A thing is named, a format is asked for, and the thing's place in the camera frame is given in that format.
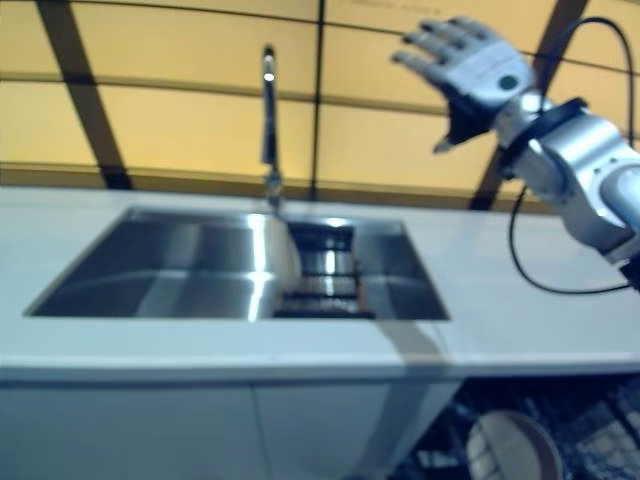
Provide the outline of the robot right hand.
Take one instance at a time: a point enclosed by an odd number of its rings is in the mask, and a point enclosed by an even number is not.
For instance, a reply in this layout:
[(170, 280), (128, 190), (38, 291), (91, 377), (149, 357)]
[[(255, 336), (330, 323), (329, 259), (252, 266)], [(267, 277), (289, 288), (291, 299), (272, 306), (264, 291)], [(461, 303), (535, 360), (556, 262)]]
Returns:
[(507, 104), (535, 83), (531, 66), (515, 47), (468, 17), (424, 19), (402, 41), (418, 51), (398, 50), (391, 61), (419, 76), (447, 101), (449, 130), (433, 147), (436, 154), (493, 130)]

